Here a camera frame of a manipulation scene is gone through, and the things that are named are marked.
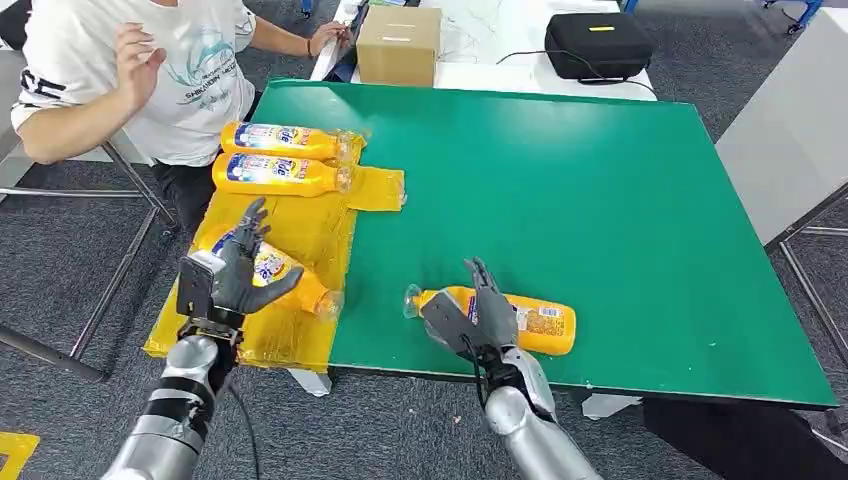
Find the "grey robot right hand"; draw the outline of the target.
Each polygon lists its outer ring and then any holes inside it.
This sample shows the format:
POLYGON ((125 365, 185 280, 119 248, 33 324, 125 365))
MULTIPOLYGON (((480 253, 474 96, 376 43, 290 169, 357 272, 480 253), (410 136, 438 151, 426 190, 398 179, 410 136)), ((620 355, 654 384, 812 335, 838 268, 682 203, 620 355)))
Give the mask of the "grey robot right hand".
POLYGON ((479 257, 466 259, 475 289, 477 328, 487 345, 501 351, 518 345, 516 312, 498 287, 494 276, 479 257))

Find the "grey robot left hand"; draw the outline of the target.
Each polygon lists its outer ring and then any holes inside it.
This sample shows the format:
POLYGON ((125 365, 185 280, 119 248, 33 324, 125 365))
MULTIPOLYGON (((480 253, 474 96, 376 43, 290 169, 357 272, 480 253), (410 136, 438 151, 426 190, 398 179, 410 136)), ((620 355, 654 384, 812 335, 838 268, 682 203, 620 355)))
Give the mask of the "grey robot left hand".
POLYGON ((221 259, 225 266, 215 275, 211 294, 218 308, 244 315, 256 313, 292 291, 304 273, 302 267, 293 267, 284 277, 265 286, 253 284, 255 257, 270 230, 262 225, 268 215, 265 201, 259 197, 247 207, 232 230, 232 237, 223 244, 221 259))

